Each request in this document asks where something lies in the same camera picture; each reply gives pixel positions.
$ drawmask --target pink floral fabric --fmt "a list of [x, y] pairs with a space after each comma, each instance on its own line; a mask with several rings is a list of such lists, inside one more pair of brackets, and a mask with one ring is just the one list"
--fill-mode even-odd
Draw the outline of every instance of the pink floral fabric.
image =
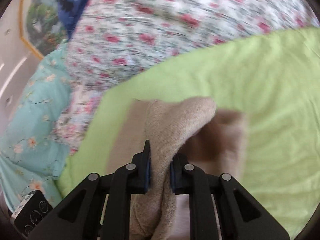
[[70, 146], [70, 155], [77, 152], [85, 132], [101, 100], [102, 92], [81, 84], [74, 85], [71, 102], [52, 131], [52, 137]]
[[66, 63], [106, 90], [196, 48], [311, 25], [318, 21], [305, 0], [89, 0]]

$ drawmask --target wall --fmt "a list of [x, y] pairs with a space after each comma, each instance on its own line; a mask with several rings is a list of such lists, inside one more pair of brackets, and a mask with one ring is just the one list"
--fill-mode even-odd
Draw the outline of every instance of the wall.
[[0, 136], [39, 59], [20, 40], [20, 0], [12, 0], [0, 19]]

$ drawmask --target beige towel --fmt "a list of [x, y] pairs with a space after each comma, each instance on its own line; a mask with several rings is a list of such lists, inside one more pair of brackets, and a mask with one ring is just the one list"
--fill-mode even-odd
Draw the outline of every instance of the beige towel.
[[[170, 189], [169, 165], [184, 144], [181, 151], [206, 172], [218, 174], [224, 171], [239, 176], [240, 172], [232, 170], [242, 170], [244, 116], [236, 111], [222, 110], [223, 115], [227, 116], [225, 119], [223, 115], [218, 115], [219, 111], [216, 118], [212, 119], [215, 110], [215, 102], [211, 98], [189, 98], [181, 103], [133, 103], [107, 166], [107, 173], [112, 173], [129, 163], [135, 153], [142, 151], [145, 139], [149, 139], [151, 184], [146, 195], [132, 196], [130, 240], [145, 237], [151, 237], [152, 240], [169, 239], [174, 234], [172, 227], [175, 227], [177, 220], [176, 196]], [[226, 136], [226, 130], [235, 135], [240, 144], [225, 143], [231, 138], [229, 133]], [[218, 153], [211, 153], [212, 147], [217, 147]], [[205, 153], [197, 156], [197, 148]]]

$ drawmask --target metal screw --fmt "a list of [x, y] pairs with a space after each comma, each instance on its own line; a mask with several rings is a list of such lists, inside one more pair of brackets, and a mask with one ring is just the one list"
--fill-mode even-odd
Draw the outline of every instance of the metal screw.
[[184, 165], [184, 168], [187, 171], [192, 171], [195, 167], [192, 164], [189, 163], [189, 164]]
[[125, 167], [129, 171], [133, 171], [136, 168], [136, 165], [134, 163], [128, 163]]
[[97, 173], [91, 173], [91, 174], [89, 174], [89, 176], [88, 176], [88, 179], [89, 180], [96, 180], [98, 178], [98, 174]]
[[231, 178], [232, 178], [232, 176], [229, 173], [223, 173], [222, 174], [222, 179], [223, 180], [229, 181], [229, 180], [231, 180]]

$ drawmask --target light blue floral fabric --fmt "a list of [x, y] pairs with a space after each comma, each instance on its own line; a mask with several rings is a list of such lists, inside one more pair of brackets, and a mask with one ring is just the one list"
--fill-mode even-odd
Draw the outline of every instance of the light blue floral fabric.
[[41, 190], [53, 206], [61, 201], [54, 180], [64, 168], [69, 147], [57, 143], [50, 133], [71, 93], [63, 64], [65, 46], [61, 44], [40, 62], [0, 138], [0, 181], [11, 211], [32, 190]]

